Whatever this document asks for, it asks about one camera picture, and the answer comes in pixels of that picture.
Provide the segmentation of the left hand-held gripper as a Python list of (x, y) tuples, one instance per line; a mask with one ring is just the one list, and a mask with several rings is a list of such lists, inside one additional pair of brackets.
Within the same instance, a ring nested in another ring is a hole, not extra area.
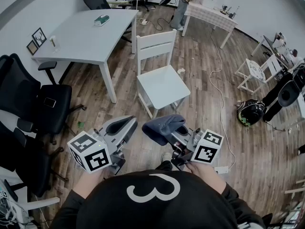
[(116, 117), (100, 129), (82, 131), (67, 145), (75, 162), (89, 174), (108, 167), (116, 175), (126, 162), (122, 147), (129, 142), (137, 125), (133, 115)]

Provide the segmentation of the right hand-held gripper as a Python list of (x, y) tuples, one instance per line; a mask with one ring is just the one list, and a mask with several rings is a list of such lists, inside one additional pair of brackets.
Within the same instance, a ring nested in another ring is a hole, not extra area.
[(209, 129), (192, 130), (183, 125), (170, 134), (173, 148), (171, 162), (178, 170), (184, 170), (190, 162), (211, 165), (221, 150), (223, 140), (223, 136)]

